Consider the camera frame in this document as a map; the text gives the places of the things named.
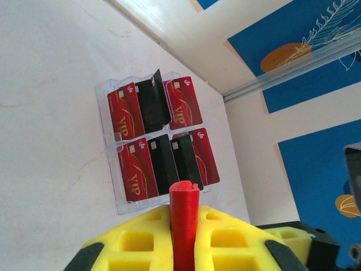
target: blue panel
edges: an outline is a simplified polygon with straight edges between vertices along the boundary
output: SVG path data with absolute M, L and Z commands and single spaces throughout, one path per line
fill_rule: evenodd
M 307 39 L 310 31 L 318 30 L 320 25 L 326 30 L 319 32 L 318 36 L 316 35 L 309 43 L 312 51 L 325 46 L 324 42 L 319 42 L 317 39 L 317 37 L 322 37 L 325 31 L 343 26 L 347 26 L 346 30 L 361 29 L 361 1 L 342 1 L 342 9 L 338 9 L 338 16 L 335 15 L 333 21 L 329 21 L 327 25 L 321 15 L 324 18 L 325 16 L 331 18 L 332 15 L 329 12 L 337 10 L 341 0 L 335 0 L 335 2 L 333 0 L 294 0 L 230 37 L 228 41 L 251 71 L 256 76 L 260 76 L 264 74 L 261 69 L 261 61 L 269 53 L 286 44 L 302 43 L 302 38 Z M 269 113 L 361 81 L 360 58 L 361 53 L 357 52 L 357 54 L 342 58 L 343 64 L 335 61 L 316 71 L 264 91 Z
M 202 8 L 205 10 L 206 8 L 209 8 L 211 5 L 216 3 L 218 0 L 197 0 L 198 3 L 202 6 Z
M 361 243 L 361 217 L 345 217 L 335 205 L 348 180 L 343 148 L 360 141 L 358 120 L 279 143 L 300 219 L 325 229 L 341 245 L 340 266 L 352 263 L 349 246 Z

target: feather illustration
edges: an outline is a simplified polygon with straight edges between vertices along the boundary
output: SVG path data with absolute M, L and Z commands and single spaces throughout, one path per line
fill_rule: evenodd
M 327 15 L 321 14 L 321 19 L 316 20 L 316 27 L 309 31 L 309 36 L 302 38 L 300 47 L 295 48 L 295 52 L 278 64 L 278 67 L 287 64 L 304 54 L 309 50 L 329 45 L 349 35 L 361 30 L 361 15 L 357 16 L 352 22 L 342 24 L 344 18 L 348 17 L 353 11 L 359 0 L 340 0 L 340 4 L 333 2 L 332 7 L 327 7 Z

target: card chip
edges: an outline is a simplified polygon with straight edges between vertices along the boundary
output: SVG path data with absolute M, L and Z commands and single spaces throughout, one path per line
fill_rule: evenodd
M 173 150 L 177 150 L 179 148 L 177 142 L 173 142 L 172 146 L 173 146 Z
M 152 150 L 157 148 L 157 143 L 155 141 L 151 142 L 151 148 Z
M 134 147 L 134 145 L 130 145 L 130 146 L 129 146 L 129 151 L 130 151 L 131 154 L 135 153 L 135 147 Z

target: blue poster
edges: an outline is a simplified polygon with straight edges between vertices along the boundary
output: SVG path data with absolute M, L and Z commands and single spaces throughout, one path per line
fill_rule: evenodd
M 359 0 L 294 0 L 228 39 L 256 75 L 361 30 Z M 361 52 L 264 91 L 269 113 L 361 81 Z
M 347 185 L 343 149 L 361 141 L 361 120 L 278 143 L 301 221 L 327 231 L 340 245 L 337 264 L 361 243 L 361 214 Z
M 218 0 L 197 0 L 198 3 L 202 6 L 202 8 L 205 10 L 206 8 L 209 8 L 211 5 L 216 3 Z

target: orange circle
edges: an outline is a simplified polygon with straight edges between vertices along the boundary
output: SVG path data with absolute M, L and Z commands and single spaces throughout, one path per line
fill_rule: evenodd
M 361 216 L 356 207 L 355 198 L 352 195 L 339 196 L 336 199 L 335 204 L 338 211 L 346 217 L 355 218 Z
M 312 47 L 311 45 L 304 45 L 302 51 L 295 54 L 297 49 L 302 46 L 302 43 L 289 43 L 283 45 L 276 50 L 270 52 L 266 57 L 261 61 L 261 69 L 264 72 L 270 72 L 275 68 L 281 67 L 282 65 L 292 62 L 297 58 L 300 58 L 304 55 L 311 53 Z

